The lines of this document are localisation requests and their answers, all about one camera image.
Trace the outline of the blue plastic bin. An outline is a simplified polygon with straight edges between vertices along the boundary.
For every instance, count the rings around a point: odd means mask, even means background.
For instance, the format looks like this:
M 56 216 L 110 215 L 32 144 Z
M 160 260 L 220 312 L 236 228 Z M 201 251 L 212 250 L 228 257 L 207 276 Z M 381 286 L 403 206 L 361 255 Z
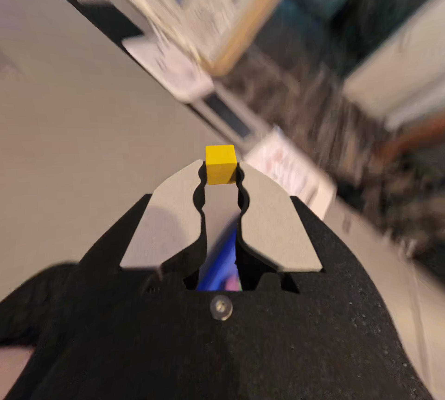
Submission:
M 199 270 L 198 291 L 242 291 L 236 266 L 237 220 L 221 233 Z

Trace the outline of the instruction sheet on wooden stand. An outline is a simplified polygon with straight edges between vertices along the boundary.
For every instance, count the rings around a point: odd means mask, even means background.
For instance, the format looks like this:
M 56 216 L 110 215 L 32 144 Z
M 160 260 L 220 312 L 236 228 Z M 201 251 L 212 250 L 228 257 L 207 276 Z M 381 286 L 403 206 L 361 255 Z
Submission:
M 251 0 L 224 50 L 210 62 L 176 43 L 148 17 L 155 38 L 129 38 L 125 49 L 177 100 L 193 102 L 214 91 L 213 78 L 226 75 L 237 63 L 281 0 Z

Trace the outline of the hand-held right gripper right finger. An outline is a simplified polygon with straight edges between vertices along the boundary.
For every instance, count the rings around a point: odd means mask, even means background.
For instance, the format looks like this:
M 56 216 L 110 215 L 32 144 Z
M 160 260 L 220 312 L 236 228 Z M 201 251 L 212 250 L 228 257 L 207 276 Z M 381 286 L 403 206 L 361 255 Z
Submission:
M 247 162 L 236 169 L 238 243 L 280 273 L 320 272 L 322 263 L 287 192 Z

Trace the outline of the paper in plastic sleeve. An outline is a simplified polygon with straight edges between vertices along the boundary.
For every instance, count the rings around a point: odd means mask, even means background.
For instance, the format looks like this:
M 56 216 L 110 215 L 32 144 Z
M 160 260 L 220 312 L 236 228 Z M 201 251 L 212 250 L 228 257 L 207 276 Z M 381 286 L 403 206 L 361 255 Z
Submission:
M 298 197 L 319 219 L 325 219 L 337 186 L 279 127 L 260 140 L 244 161 L 274 180 L 290 196 Z

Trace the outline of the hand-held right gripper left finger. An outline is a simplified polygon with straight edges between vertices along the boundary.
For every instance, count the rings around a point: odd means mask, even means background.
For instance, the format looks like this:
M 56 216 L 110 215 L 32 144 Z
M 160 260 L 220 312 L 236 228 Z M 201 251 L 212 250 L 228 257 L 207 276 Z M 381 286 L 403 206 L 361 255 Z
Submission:
M 199 272 L 207 256 L 206 183 L 202 160 L 164 180 L 151 194 L 120 267 L 178 272 L 183 278 Z

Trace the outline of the person's pink clothing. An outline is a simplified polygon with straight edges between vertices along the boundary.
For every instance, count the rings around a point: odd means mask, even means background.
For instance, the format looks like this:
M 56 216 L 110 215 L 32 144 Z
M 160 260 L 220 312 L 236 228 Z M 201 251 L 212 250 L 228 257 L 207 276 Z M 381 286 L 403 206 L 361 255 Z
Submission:
M 0 397 L 6 396 L 34 353 L 33 346 L 0 348 Z

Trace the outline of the yellow wooden cube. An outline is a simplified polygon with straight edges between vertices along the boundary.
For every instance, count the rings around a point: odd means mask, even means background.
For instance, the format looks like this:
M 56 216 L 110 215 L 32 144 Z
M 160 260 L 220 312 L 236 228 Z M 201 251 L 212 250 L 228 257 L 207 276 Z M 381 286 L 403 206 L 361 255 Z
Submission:
M 228 185 L 236 181 L 237 158 L 234 145 L 206 146 L 207 184 Z

